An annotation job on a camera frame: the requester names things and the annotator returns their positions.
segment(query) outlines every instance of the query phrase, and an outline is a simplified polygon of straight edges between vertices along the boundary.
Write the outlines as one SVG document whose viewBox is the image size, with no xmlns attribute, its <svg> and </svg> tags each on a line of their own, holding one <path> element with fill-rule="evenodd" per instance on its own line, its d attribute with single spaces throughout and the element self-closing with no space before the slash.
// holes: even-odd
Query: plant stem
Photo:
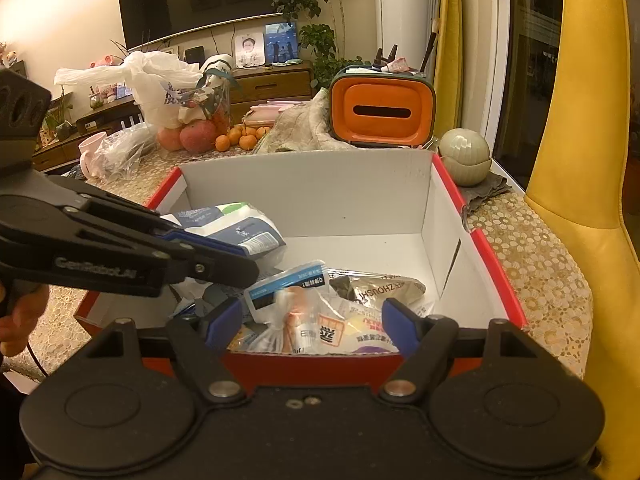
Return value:
<svg viewBox="0 0 640 480">
<path fill-rule="evenodd" d="M 345 43 L 347 38 L 347 30 L 346 30 L 346 25 L 344 23 L 344 6 L 342 4 L 342 0 L 338 0 L 338 2 L 340 3 L 340 15 L 342 16 L 342 54 L 344 54 Z"/>
<path fill-rule="evenodd" d="M 335 27 L 335 14 L 334 14 L 334 5 L 331 3 L 331 0 L 329 0 L 329 14 L 331 15 L 331 22 L 333 24 L 333 29 L 334 29 L 334 34 L 337 34 L 337 30 Z M 337 41 L 337 37 L 336 37 L 336 41 L 335 41 L 335 49 L 337 50 L 336 55 L 338 57 L 338 59 L 340 59 L 340 47 L 338 46 L 338 41 Z"/>
</svg>

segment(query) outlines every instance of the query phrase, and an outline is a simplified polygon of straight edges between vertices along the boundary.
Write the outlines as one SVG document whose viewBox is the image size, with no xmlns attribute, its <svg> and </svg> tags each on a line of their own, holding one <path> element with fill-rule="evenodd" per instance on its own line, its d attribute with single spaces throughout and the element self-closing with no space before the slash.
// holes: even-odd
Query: yellow chair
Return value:
<svg viewBox="0 0 640 480">
<path fill-rule="evenodd" d="M 564 0 L 556 84 L 526 200 L 593 291 L 585 380 L 604 403 L 607 480 L 640 478 L 640 268 L 620 197 L 629 128 L 626 0 Z"/>
</svg>

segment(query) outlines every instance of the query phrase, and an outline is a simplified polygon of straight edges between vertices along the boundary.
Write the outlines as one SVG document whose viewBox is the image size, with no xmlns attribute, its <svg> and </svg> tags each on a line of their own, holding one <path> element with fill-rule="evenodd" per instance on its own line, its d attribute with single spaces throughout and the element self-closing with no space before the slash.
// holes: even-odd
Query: figurine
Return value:
<svg viewBox="0 0 640 480">
<path fill-rule="evenodd" d="M 18 55 L 15 53 L 15 50 L 12 50 L 6 55 L 6 60 L 9 66 L 13 66 L 15 62 L 18 61 Z"/>
</svg>

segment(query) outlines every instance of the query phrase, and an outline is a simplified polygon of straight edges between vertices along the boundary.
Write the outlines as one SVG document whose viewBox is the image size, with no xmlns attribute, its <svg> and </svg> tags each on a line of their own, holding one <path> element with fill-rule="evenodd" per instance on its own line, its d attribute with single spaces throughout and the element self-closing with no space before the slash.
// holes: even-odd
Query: framed photo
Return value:
<svg viewBox="0 0 640 480">
<path fill-rule="evenodd" d="M 251 32 L 236 36 L 236 66 L 247 68 L 264 65 L 264 34 Z"/>
<path fill-rule="evenodd" d="M 273 23 L 264 26 L 267 63 L 284 63 L 298 57 L 298 35 L 295 23 Z"/>
</svg>

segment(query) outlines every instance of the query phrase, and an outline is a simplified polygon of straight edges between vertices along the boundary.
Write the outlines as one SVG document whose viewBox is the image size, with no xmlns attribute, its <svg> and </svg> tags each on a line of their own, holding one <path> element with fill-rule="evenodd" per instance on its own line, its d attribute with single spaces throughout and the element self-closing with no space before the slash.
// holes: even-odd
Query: screw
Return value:
<svg viewBox="0 0 640 480">
<path fill-rule="evenodd" d="M 291 408 L 292 410 L 301 410 L 304 406 L 304 403 L 298 399 L 289 399 L 284 403 L 287 408 Z"/>
<path fill-rule="evenodd" d="M 305 397 L 305 404 L 308 406 L 317 406 L 322 402 L 320 397 L 308 396 Z"/>
<path fill-rule="evenodd" d="M 385 384 L 384 388 L 385 392 L 393 397 L 408 397 L 410 395 L 413 395 L 417 390 L 415 384 L 404 379 L 389 381 L 387 384 Z"/>
<path fill-rule="evenodd" d="M 242 391 L 240 384 L 234 381 L 216 381 L 209 385 L 209 393 L 219 399 L 234 397 Z"/>
</svg>

